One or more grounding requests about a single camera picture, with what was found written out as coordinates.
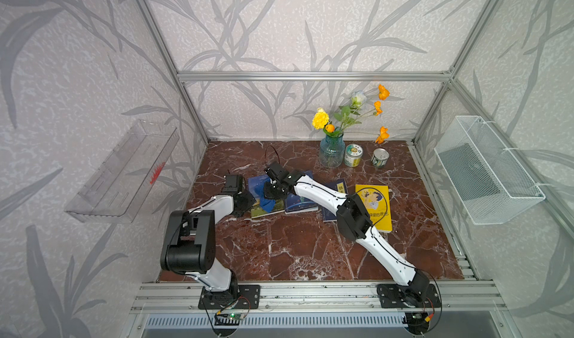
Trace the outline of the Animal Farm book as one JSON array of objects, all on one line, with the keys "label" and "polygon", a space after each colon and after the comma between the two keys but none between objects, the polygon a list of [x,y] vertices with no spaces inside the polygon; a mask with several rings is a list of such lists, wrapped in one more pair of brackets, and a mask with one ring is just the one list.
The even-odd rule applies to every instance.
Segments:
[{"label": "Animal Farm book", "polygon": [[271,213],[265,212],[259,206],[260,198],[264,196],[264,186],[265,183],[270,182],[271,179],[267,175],[260,175],[252,178],[248,178],[248,189],[251,194],[255,197],[256,203],[251,208],[251,218],[261,218],[263,216],[283,212],[285,207],[283,201],[276,201],[274,210]]}]

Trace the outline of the Little Prince blue book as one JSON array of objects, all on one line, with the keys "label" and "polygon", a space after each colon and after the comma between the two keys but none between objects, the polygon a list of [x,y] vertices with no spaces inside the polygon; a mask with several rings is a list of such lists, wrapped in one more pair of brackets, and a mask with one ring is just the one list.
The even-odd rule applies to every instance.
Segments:
[{"label": "Little Prince blue book", "polygon": [[283,201],[284,212],[287,215],[301,213],[301,212],[313,212],[318,211],[318,205],[312,200],[300,197],[298,195],[289,194],[288,197]]}]

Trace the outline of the dark navy Chinese book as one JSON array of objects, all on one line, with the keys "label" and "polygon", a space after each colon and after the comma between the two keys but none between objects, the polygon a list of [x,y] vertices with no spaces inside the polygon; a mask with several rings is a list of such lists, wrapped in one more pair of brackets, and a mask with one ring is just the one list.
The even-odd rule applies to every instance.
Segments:
[{"label": "dark navy Chinese book", "polygon": [[[348,186],[346,184],[345,179],[343,179],[343,178],[339,178],[335,181],[326,183],[325,185],[326,185],[326,187],[328,187],[332,190],[335,190],[339,193],[348,194]],[[321,213],[322,213],[322,219],[324,222],[336,221],[336,215],[333,214],[332,212],[330,212],[327,208],[322,207]]]}]

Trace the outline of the yellow book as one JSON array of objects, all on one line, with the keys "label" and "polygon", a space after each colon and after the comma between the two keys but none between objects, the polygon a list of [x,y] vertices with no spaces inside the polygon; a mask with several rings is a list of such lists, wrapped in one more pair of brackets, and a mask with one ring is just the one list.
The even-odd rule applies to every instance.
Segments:
[{"label": "yellow book", "polygon": [[393,223],[389,187],[357,184],[355,193],[358,194],[366,207],[375,228],[382,233],[391,233],[393,231]]}]

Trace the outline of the blue cloth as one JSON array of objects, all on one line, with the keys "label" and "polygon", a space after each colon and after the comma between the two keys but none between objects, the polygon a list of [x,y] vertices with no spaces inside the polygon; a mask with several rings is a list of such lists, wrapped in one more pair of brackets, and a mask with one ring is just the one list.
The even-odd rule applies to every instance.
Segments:
[{"label": "blue cloth", "polygon": [[268,199],[265,197],[260,198],[259,206],[267,213],[271,213],[274,210],[276,201],[273,199]]}]

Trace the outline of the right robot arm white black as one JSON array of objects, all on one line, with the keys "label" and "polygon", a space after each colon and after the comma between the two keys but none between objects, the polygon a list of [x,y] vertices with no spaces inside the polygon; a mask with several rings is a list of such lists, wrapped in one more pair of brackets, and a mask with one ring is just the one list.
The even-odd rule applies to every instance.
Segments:
[{"label": "right robot arm white black", "polygon": [[293,194],[327,209],[336,216],[339,233],[363,246],[390,273],[398,287],[399,298],[408,307],[416,307],[425,302],[429,278],[384,240],[357,194],[340,193],[316,182],[303,172],[289,172],[277,162],[265,168],[265,173],[270,178],[264,185],[266,198],[287,198]]}]

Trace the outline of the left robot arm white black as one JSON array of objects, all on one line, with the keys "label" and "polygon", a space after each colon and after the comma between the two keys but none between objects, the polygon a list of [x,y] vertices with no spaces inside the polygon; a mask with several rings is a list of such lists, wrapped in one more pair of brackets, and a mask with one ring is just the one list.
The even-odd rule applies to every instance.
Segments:
[{"label": "left robot arm white black", "polygon": [[173,211],[165,229],[160,266],[203,284],[207,294],[234,302],[239,298],[235,273],[216,258],[215,226],[228,215],[242,217],[255,204],[241,175],[225,177],[221,194],[196,208]]}]

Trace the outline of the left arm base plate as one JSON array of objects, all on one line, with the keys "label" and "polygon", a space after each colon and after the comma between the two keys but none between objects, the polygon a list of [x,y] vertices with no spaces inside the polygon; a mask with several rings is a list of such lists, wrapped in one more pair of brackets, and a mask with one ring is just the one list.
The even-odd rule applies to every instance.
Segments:
[{"label": "left arm base plate", "polygon": [[203,288],[198,308],[200,310],[257,309],[261,296],[260,285],[239,285],[226,291],[212,292]]}]

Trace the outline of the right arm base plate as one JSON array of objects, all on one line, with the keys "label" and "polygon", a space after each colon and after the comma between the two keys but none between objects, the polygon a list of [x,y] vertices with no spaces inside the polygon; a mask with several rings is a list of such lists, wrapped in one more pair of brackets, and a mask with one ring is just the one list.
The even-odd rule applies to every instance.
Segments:
[{"label": "right arm base plate", "polygon": [[430,284],[424,293],[415,293],[407,287],[396,284],[378,284],[377,295],[382,308],[441,308],[442,299],[435,284]]}]

